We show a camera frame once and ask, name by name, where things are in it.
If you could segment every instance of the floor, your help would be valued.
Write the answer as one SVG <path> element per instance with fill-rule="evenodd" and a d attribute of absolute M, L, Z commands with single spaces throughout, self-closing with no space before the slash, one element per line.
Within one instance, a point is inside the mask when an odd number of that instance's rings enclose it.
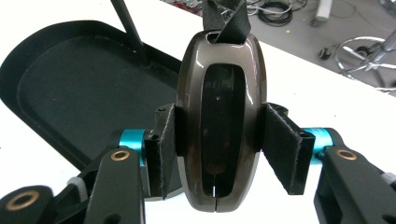
<path fill-rule="evenodd" d="M 311 21 L 315 18 L 318 4 L 318 0 L 307 0 L 305 7 L 293 11 L 291 22 L 281 27 L 267 25 L 257 15 L 249 16 L 251 33 L 266 44 L 339 73 L 340 70 L 333 55 L 328 60 L 319 58 L 319 52 L 323 48 L 343 43 L 356 36 L 375 36 L 385 39 L 396 29 L 396 20 L 381 7 L 377 0 L 333 0 L 330 18 L 314 27 Z M 298 3 L 293 4 L 293 8 L 296 7 L 299 7 Z M 369 47 L 372 44 L 373 42 L 359 42 L 354 48 Z M 346 56 L 350 59 L 349 55 L 341 54 L 340 57 Z M 392 52 L 386 61 L 396 64 L 396 52 Z M 387 87 L 394 86 L 395 70 L 380 69 L 380 73 Z M 354 73 L 354 75 L 369 85 L 378 85 L 375 75 L 370 72 Z"/>

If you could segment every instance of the black tray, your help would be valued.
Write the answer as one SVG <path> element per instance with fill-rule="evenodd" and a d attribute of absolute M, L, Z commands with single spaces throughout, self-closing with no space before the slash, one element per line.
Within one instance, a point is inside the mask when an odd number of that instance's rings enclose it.
<path fill-rule="evenodd" d="M 180 61 L 146 50 L 148 67 L 114 27 L 99 21 L 54 24 L 7 56 L 0 97 L 81 170 L 115 130 L 151 129 L 155 109 L 175 101 Z"/>

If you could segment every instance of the blue ring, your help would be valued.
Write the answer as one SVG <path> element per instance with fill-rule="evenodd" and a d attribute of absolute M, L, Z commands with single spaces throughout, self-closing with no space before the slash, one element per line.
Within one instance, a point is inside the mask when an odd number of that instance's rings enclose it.
<path fill-rule="evenodd" d="M 332 136 L 324 128 L 304 128 L 306 132 L 312 133 L 315 136 L 314 151 L 312 153 L 311 164 L 322 164 L 318 160 L 318 155 L 324 152 L 326 147 L 332 147 Z"/>
<path fill-rule="evenodd" d="M 145 129 L 126 129 L 122 132 L 119 142 L 119 147 L 128 147 L 137 151 L 140 166 L 145 165 L 142 152 L 144 135 Z"/>

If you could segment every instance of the black pole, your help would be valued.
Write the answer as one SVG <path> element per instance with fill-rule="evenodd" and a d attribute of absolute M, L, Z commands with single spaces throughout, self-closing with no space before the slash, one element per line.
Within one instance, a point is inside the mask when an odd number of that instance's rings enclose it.
<path fill-rule="evenodd" d="M 139 55 L 140 63 L 143 66 L 149 66 L 149 56 L 147 55 L 145 46 L 140 40 L 139 33 L 134 27 L 131 15 L 129 14 L 128 8 L 123 0 L 111 0 L 113 7 L 116 9 L 117 14 L 122 22 L 122 25 L 126 31 L 126 34 L 131 42 L 132 47 L 136 50 Z"/>

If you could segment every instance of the white tabletop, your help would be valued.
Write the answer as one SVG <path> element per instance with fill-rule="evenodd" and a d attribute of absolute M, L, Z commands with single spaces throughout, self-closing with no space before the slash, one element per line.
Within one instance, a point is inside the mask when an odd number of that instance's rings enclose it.
<path fill-rule="evenodd" d="M 160 0 L 127 0 L 142 40 L 182 59 L 202 19 Z M 110 1 L 0 1 L 0 62 L 22 40 L 48 25 L 97 20 L 123 30 Z M 396 172 L 396 99 L 357 81 L 262 43 L 268 102 L 285 106 L 300 127 L 332 127 L 347 146 L 384 171 Z M 209 214 L 190 207 L 184 194 L 146 203 L 147 223 L 318 223 L 313 197 L 320 166 L 311 166 L 304 196 L 288 196 L 264 156 L 242 205 Z M 68 161 L 0 103 L 0 197 L 30 185 L 59 193 L 78 174 Z"/>

